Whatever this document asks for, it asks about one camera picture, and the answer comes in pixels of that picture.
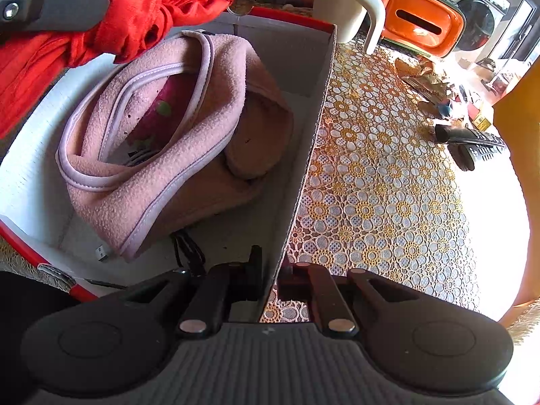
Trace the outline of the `red fabric cloth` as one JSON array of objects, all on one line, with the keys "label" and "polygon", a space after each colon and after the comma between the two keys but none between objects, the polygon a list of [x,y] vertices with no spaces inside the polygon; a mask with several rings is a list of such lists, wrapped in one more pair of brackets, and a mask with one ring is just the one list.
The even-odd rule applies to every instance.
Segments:
[{"label": "red fabric cloth", "polygon": [[103,53],[129,62],[172,27],[201,25],[234,0],[110,0],[103,21],[86,32],[15,33],[1,46],[1,134],[8,135],[65,68]]}]

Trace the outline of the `white red-rimmed cardboard box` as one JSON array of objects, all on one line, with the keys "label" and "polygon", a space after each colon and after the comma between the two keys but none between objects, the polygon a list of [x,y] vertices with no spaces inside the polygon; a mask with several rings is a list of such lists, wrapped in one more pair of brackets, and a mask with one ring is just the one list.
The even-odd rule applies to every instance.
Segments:
[{"label": "white red-rimmed cardboard box", "polygon": [[[214,34],[247,39],[275,79],[294,114],[294,133],[280,163],[251,202],[203,219],[189,236],[208,266],[239,262],[252,246],[263,251],[263,281],[274,285],[286,254],[326,97],[336,29],[330,24],[256,7],[230,12],[204,25]],[[67,71],[36,106],[1,162],[1,234],[19,253],[22,267],[59,271],[82,301],[112,293],[176,267],[169,238],[155,241],[132,262],[97,258],[95,231],[74,212],[55,160],[63,129],[85,95],[118,71],[111,54]]]}]

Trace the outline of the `black dotted cloth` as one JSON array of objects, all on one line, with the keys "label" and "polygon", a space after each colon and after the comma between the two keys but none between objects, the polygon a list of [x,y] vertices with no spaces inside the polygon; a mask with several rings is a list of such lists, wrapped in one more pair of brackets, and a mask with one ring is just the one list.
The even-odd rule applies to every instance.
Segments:
[{"label": "black dotted cloth", "polygon": [[185,229],[174,231],[169,235],[177,265],[196,277],[206,274],[206,257],[198,244]]}]

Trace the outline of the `floral lace tablecloth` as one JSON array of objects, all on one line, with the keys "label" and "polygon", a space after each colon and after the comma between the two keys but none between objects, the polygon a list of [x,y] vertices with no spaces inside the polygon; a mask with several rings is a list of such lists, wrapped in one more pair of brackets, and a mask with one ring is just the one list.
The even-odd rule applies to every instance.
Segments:
[{"label": "floral lace tablecloth", "polygon": [[[468,309],[476,306],[474,264],[450,163],[428,136],[383,50],[336,42],[319,129],[288,239],[285,262],[310,262],[335,275],[364,268]],[[2,237],[1,266],[19,253]],[[65,274],[34,267],[28,278]],[[247,303],[250,316],[279,320],[273,292]]]}]

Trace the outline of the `pink plush strawberry toy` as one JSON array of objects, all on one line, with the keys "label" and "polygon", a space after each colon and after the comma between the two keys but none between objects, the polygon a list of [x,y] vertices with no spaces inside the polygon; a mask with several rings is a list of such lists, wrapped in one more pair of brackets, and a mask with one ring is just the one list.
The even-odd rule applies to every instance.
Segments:
[{"label": "pink plush strawberry toy", "polygon": [[170,76],[127,138],[134,150],[161,150],[180,125],[197,81],[196,74]]}]

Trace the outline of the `black remote control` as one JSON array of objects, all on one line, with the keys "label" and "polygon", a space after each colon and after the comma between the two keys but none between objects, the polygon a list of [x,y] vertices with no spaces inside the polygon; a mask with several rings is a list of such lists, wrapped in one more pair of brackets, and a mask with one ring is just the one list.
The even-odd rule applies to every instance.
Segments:
[{"label": "black remote control", "polygon": [[497,156],[510,156],[506,143],[496,134],[450,125],[435,125],[434,132],[462,171],[474,171],[479,163]]}]

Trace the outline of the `crumpled snack wrappers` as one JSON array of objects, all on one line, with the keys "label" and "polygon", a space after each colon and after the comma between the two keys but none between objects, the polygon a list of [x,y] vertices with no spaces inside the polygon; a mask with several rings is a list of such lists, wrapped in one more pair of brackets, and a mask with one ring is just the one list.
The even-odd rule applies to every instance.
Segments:
[{"label": "crumpled snack wrappers", "polygon": [[424,98],[440,117],[450,118],[453,90],[451,85],[437,74],[430,59],[420,59],[414,65],[396,59],[394,66],[402,82]]}]

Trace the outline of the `yellow chair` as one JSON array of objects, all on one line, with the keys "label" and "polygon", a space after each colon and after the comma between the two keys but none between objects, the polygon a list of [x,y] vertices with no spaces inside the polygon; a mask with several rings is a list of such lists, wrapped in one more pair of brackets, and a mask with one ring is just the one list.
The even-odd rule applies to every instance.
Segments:
[{"label": "yellow chair", "polygon": [[494,105],[494,125],[507,143],[529,218],[527,261],[519,292],[500,319],[509,327],[539,301],[539,63]]}]

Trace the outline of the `orange green tissue box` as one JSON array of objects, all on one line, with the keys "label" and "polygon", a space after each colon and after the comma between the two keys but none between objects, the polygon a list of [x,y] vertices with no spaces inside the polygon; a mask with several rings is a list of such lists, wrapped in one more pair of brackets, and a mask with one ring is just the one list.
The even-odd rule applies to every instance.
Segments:
[{"label": "orange green tissue box", "polygon": [[450,0],[382,0],[382,38],[437,58],[445,58],[461,39],[466,18]]}]

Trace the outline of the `cream mug with steel rim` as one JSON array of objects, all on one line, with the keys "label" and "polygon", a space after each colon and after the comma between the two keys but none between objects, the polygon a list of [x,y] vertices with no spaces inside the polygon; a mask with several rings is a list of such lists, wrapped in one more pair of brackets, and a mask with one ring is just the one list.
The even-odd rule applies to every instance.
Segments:
[{"label": "cream mug with steel rim", "polygon": [[363,51],[373,54],[382,35],[385,7],[382,0],[314,0],[312,17],[338,28],[337,41],[345,44],[357,35],[366,16],[370,27],[364,40]]}]

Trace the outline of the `washing machine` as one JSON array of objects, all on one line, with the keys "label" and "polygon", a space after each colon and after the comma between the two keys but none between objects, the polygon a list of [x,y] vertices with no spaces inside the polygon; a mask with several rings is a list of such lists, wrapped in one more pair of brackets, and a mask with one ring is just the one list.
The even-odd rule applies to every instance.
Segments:
[{"label": "washing machine", "polygon": [[458,59],[475,62],[506,15],[508,0],[450,0],[465,17],[465,28],[455,48]]}]

